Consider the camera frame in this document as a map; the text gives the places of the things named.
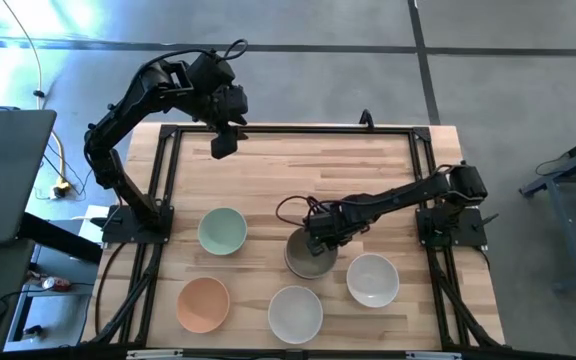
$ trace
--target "concrete floor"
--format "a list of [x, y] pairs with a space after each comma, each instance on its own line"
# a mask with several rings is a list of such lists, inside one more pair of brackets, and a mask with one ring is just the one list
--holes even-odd
[[[32, 9], [9, 2], [31, 36], [46, 39], [226, 44], [246, 37], [270, 45], [415, 44], [405, 0], [45, 0]], [[576, 48], [576, 1], [420, 0], [418, 5], [428, 46]], [[1, 6], [0, 39], [21, 36]], [[139, 64], [158, 53], [41, 50], [39, 55], [44, 88], [50, 89], [46, 107], [58, 112], [56, 131], [67, 160], [85, 176], [86, 125], [98, 121]], [[429, 124], [414, 54], [258, 52], [232, 65], [246, 87], [251, 122], [355, 123], [369, 108], [378, 123]], [[34, 66], [30, 51], [0, 48], [1, 105], [34, 106]], [[490, 193], [482, 209], [501, 214], [487, 233], [508, 344], [576, 355], [576, 293], [551, 290], [553, 281], [572, 271], [563, 235], [545, 194], [528, 201], [517, 192], [534, 178], [538, 163], [576, 144], [576, 57], [430, 56], [429, 66], [441, 124], [457, 126], [465, 158], [479, 168]], [[149, 119], [188, 120], [180, 113]], [[125, 155], [127, 140], [118, 148]], [[55, 181], [51, 171], [40, 170], [39, 197]], [[82, 215], [89, 204], [115, 200], [92, 180], [87, 195], [79, 202], [31, 198], [28, 209], [63, 219]], [[55, 301], [53, 308], [66, 307], [71, 314], [71, 307], [84, 303]], [[80, 331], [73, 326], [72, 338]]]

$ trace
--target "mint green bowl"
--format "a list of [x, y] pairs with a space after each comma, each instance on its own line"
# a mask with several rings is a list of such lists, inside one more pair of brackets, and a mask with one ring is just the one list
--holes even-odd
[[199, 223], [199, 244], [211, 254], [232, 254], [244, 244], [248, 233], [246, 219], [231, 208], [214, 209]]

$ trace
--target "yellow cable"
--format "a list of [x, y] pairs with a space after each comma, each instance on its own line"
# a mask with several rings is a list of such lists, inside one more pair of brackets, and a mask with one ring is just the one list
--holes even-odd
[[[12, 15], [12, 17], [15, 18], [17, 25], [19, 25], [19, 27], [21, 28], [21, 31], [23, 31], [24, 35], [26, 35], [26, 39], [28, 40], [28, 43], [30, 43], [30, 47], [32, 48], [32, 52], [35, 54], [35, 60], [37, 61], [37, 74], [39, 77], [37, 90], [41, 91], [41, 87], [42, 87], [41, 62], [39, 61], [39, 55], [37, 54], [37, 49], [35, 48], [35, 44], [32, 42], [32, 39], [30, 38], [30, 35], [28, 35], [28, 32], [26, 31], [24, 26], [21, 24], [21, 21], [19, 21], [19, 18], [17, 18], [17, 15], [15, 14], [15, 12], [12, 10], [10, 5], [8, 5], [8, 2], [6, 0], [1, 0], [1, 1], [3, 1], [4, 5], [6, 5], [6, 7], [8, 8], [8, 11], [10, 11], [10, 14]], [[42, 109], [43, 109], [43, 106], [42, 106], [41, 98], [39, 96], [37, 96], [37, 110], [42, 110]], [[65, 167], [66, 160], [64, 158], [63, 146], [61, 144], [61, 141], [59, 140], [59, 137], [55, 133], [55, 130], [50, 130], [50, 135], [52, 136], [52, 138], [57, 143], [57, 149], [58, 149], [58, 153], [59, 153], [59, 176], [57, 177], [57, 187], [67, 191], [71, 187], [71, 185], [67, 180], [65, 180], [66, 179], [66, 167]]]

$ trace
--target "butcher block tabletop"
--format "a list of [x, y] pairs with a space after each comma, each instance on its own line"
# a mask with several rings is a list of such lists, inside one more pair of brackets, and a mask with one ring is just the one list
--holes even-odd
[[[126, 172], [144, 193], [160, 126], [143, 123], [135, 128], [125, 163]], [[437, 164], [457, 164], [462, 160], [455, 127], [431, 126], [430, 132]], [[298, 278], [288, 270], [283, 252], [295, 226], [275, 217], [277, 204], [291, 195], [332, 200], [359, 192], [380, 193], [414, 181], [406, 136], [252, 133], [250, 139], [239, 142], [235, 154], [221, 160], [210, 156], [213, 137], [209, 133], [184, 133], [181, 141], [171, 200], [175, 217], [161, 260], [148, 347], [440, 349], [428, 261], [417, 239], [416, 207], [384, 215], [369, 232], [356, 235], [339, 249], [333, 270], [317, 280]], [[163, 193], [172, 147], [169, 143], [158, 196]], [[422, 166], [427, 175], [424, 160]], [[232, 255], [211, 255], [197, 240], [199, 221], [217, 207], [237, 209], [248, 223], [246, 242]], [[282, 207], [282, 214], [299, 221], [307, 210], [304, 202], [295, 200]], [[99, 278], [116, 246], [104, 251], [93, 294], [97, 294]], [[136, 245], [127, 244], [109, 270], [100, 299], [101, 327], [126, 297], [135, 251]], [[351, 261], [363, 253], [385, 256], [399, 272], [399, 293], [386, 307], [362, 306], [348, 292], [346, 271]], [[490, 274], [482, 254], [457, 247], [454, 257], [464, 302], [488, 333], [503, 343]], [[219, 279], [228, 288], [230, 312], [217, 330], [194, 334], [177, 321], [177, 297], [190, 280], [205, 276]], [[268, 324], [270, 300], [289, 285], [311, 289], [324, 309], [319, 334], [298, 346], [280, 341]], [[93, 296], [82, 340], [94, 337], [95, 300]], [[136, 305], [131, 340], [139, 327], [142, 300]], [[447, 298], [445, 302], [451, 334], [457, 339], [454, 312]]]

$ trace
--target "peach bowl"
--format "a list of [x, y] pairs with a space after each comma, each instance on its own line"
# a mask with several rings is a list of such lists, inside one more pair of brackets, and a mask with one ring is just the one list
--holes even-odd
[[203, 334], [215, 330], [228, 315], [230, 295], [224, 284], [203, 277], [190, 281], [177, 298], [177, 320], [186, 330]]

